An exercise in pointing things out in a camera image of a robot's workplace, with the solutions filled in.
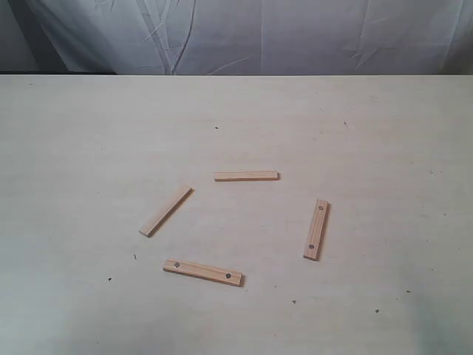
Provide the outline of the white backdrop cloth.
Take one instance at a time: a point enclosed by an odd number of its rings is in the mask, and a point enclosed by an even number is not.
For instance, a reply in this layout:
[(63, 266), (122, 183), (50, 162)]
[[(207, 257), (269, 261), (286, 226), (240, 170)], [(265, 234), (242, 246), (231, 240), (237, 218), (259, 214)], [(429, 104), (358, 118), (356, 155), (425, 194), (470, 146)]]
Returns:
[(3, 1), (1, 70), (472, 72), (470, 1)]

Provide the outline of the wood stick with two magnets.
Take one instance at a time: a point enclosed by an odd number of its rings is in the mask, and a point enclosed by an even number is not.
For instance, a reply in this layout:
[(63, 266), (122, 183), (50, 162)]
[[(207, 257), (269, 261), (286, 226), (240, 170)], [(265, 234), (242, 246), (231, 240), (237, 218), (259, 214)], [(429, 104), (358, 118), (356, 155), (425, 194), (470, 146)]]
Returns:
[(314, 209), (310, 228), (304, 245), (303, 258), (318, 261), (321, 254), (328, 217), (330, 216), (330, 203), (326, 200), (318, 199)]

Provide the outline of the plain pale wood stick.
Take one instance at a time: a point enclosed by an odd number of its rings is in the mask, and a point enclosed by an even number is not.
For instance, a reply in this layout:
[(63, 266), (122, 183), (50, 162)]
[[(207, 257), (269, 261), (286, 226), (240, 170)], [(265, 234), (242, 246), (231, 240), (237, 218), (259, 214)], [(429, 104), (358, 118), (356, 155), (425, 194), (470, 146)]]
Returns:
[(166, 203), (163, 204), (162, 208), (138, 230), (138, 232), (144, 237), (152, 237), (153, 234), (193, 192), (194, 189), (190, 186), (181, 187)]

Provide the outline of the horizontal grained wood stick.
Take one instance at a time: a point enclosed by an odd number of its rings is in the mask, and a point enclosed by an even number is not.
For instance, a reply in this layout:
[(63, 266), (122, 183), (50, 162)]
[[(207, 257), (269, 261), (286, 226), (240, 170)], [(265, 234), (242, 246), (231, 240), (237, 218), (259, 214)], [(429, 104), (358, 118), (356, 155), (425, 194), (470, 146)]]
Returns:
[(216, 182), (236, 182), (236, 181), (267, 181), (278, 180), (277, 171), (258, 171), (258, 172), (215, 172), (214, 181)]

